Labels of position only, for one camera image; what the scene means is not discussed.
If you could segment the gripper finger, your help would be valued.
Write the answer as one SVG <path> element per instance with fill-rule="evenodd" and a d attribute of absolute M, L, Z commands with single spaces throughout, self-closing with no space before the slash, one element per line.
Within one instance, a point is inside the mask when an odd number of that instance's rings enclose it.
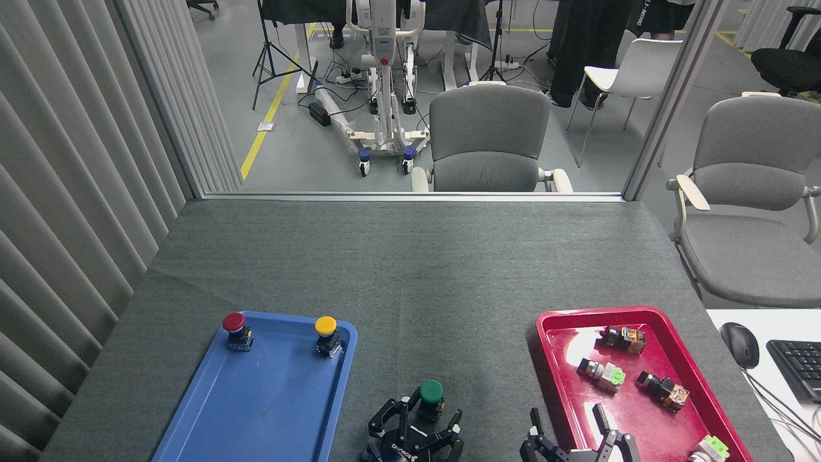
<path fill-rule="evenodd" d="M 446 428 L 427 436 L 423 444 L 426 461 L 458 461 L 461 458 L 464 442 L 459 424 L 462 415 L 463 410 L 458 409 Z"/>
<path fill-rule="evenodd" d="M 420 400 L 420 395 L 411 395 L 399 400 L 389 398 L 370 419 L 369 435 L 380 442 L 420 443 L 421 414 L 417 409 Z"/>
<path fill-rule="evenodd" d="M 530 410 L 530 428 L 525 441 L 521 444 L 520 456 L 522 461 L 539 461 L 539 457 L 545 461 L 566 461 L 565 451 L 545 438 L 545 430 L 543 430 L 537 407 L 532 407 Z"/>
<path fill-rule="evenodd" d="M 618 449 L 622 461 L 640 461 L 639 450 L 636 439 L 631 434 L 620 432 L 611 426 L 607 419 L 603 404 L 593 406 L 593 418 L 598 430 L 603 436 L 603 441 L 596 450 L 595 461 L 609 461 L 614 448 Z"/>

